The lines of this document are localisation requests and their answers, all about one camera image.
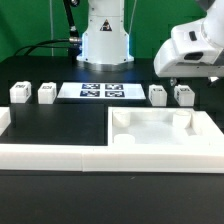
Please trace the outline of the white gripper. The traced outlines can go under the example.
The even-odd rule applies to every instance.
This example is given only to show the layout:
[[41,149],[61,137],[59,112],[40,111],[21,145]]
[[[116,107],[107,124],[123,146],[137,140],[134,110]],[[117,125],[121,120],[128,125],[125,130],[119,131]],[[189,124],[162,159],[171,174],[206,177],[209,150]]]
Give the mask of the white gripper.
[[205,18],[175,26],[154,59],[158,77],[170,78],[175,86],[179,77],[209,77],[214,86],[224,77],[224,32],[209,28]]

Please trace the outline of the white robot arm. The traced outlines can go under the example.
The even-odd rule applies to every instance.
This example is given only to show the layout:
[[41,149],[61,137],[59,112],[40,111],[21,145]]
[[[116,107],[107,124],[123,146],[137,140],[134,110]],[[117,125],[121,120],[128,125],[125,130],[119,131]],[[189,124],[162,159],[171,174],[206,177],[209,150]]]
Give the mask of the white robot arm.
[[[195,0],[202,19],[172,28],[153,65],[159,77],[224,77],[224,0]],[[130,65],[129,34],[124,30],[124,0],[88,0],[88,28],[78,62],[99,71]]]

